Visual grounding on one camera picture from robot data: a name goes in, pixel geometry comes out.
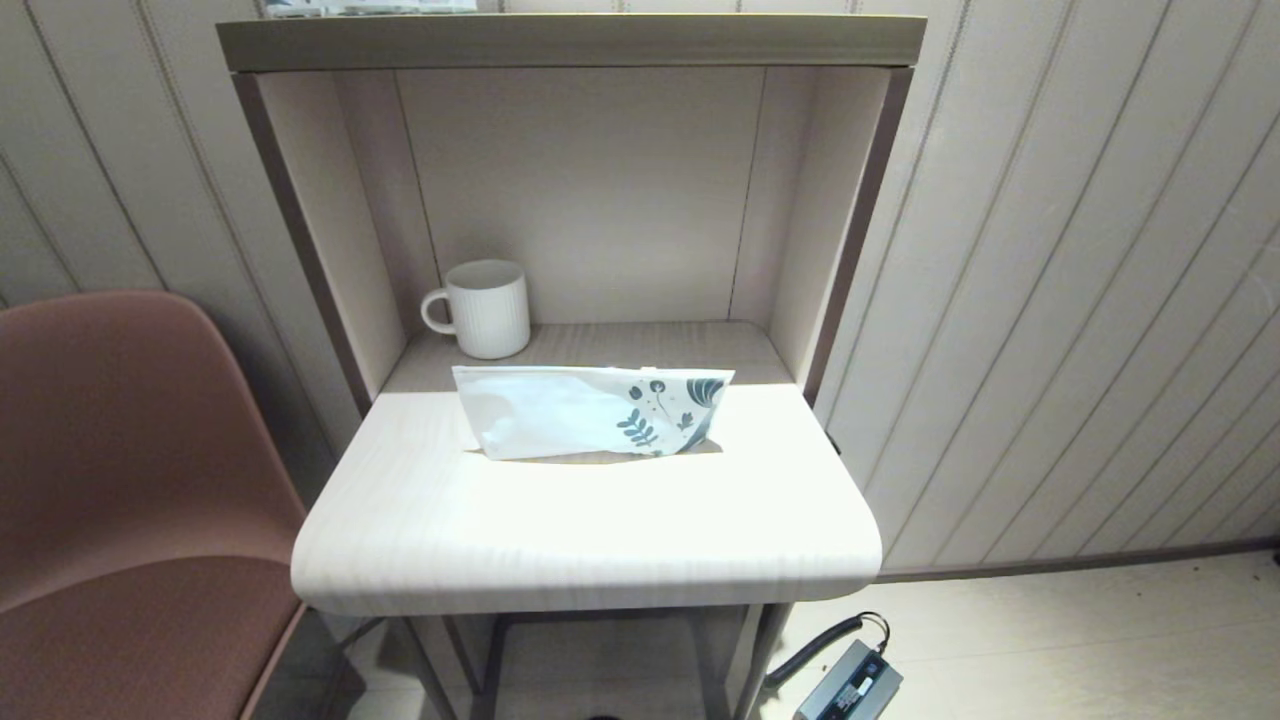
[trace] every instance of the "shelf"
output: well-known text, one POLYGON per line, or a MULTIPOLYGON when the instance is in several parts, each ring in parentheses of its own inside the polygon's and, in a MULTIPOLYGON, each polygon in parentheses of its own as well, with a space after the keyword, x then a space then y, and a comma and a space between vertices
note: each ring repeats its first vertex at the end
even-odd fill
POLYGON ((453 392, 457 363, 476 364, 419 337, 378 396, 294 546, 293 585, 310 605, 444 615, 795 602, 855 592, 879 570, 867 502, 755 325, 548 325, 498 363, 735 369, 713 451, 669 457, 489 460, 453 392))
POLYGON ((500 14, 223 23, 232 72, 655 65, 914 65, 924 18, 500 14))

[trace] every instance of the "plastic chair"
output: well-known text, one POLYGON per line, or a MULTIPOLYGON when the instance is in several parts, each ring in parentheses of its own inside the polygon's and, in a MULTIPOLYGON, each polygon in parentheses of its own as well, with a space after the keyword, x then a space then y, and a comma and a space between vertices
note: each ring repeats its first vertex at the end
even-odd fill
POLYGON ((250 717, 303 509, 192 302, 0 313, 0 717, 250 717))

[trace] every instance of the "light tile floor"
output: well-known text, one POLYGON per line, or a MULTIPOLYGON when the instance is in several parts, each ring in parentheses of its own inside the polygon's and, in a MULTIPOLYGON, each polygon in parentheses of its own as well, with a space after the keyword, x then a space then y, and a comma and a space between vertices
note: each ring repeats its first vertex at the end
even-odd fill
MULTIPOLYGON (((887 720, 1280 717, 1280 568, 1271 553, 873 585, 797 605, 774 662, 860 610, 882 612, 893 628, 886 655, 905 680, 887 720)), ((434 720, 385 628, 352 641, 358 625, 308 612, 255 720, 434 720)), ((687 653, 663 655, 676 635, 654 625, 644 634, 650 641, 628 644, 637 660, 622 662, 614 624, 576 625, 572 643, 595 648, 576 662, 588 664, 594 680, 573 682, 562 664, 512 664, 508 652, 502 720, 585 720, 604 711, 623 720, 700 717, 698 687, 681 679, 687 653)), ((858 637, 873 644, 877 632, 858 637)), ((553 625, 512 633, 526 651, 570 642, 553 625)), ((767 698, 759 720, 788 720, 845 646, 767 698)))

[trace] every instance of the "ribbed ceramic mug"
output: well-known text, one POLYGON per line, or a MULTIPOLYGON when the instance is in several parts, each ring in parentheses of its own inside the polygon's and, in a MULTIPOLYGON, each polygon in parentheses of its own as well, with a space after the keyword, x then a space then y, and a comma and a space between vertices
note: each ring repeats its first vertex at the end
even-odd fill
POLYGON ((529 345, 529 291, 525 272, 507 260, 474 260, 444 275, 444 287, 422 299, 422 322, 442 334, 458 336, 462 352, 477 360, 515 355, 529 345), (440 323, 426 309, 448 300, 453 323, 440 323))

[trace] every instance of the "beige wall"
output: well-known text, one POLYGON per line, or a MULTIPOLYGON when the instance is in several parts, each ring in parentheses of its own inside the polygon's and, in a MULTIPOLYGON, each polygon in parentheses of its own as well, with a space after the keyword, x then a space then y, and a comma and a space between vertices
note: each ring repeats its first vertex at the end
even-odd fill
MULTIPOLYGON (((481 6, 931 17, 818 409, 888 570, 1280 530, 1280 4, 481 6)), ((314 495, 358 418, 220 61, 257 14, 0 0, 0 304, 195 299, 314 495)))

